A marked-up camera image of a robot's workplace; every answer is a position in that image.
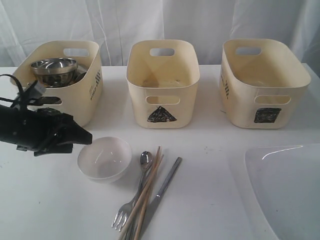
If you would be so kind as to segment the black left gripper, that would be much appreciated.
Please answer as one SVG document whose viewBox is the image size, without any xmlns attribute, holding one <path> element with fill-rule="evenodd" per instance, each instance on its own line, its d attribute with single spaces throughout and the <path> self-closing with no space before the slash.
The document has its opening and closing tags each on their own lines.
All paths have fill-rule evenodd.
<svg viewBox="0 0 320 240">
<path fill-rule="evenodd" d="M 36 111 L 0 106 L 0 140 L 34 157 L 70 154 L 73 144 L 90 145 L 93 135 L 73 117 L 53 108 Z"/>
</svg>

